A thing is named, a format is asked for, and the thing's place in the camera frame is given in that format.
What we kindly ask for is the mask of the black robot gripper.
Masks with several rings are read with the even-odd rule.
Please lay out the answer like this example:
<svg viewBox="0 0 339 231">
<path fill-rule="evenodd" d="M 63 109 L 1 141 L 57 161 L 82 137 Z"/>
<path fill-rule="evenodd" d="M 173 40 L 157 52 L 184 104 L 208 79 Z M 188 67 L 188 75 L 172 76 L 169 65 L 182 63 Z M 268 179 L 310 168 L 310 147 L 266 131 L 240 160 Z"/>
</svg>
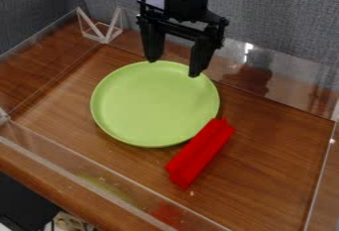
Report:
<svg viewBox="0 0 339 231">
<path fill-rule="evenodd" d="M 229 21 L 208 9 L 209 0 L 137 0 L 135 21 L 146 60 L 162 56 L 165 36 L 193 41 L 189 72 L 197 77 L 206 69 L 214 49 L 221 46 Z"/>
</svg>

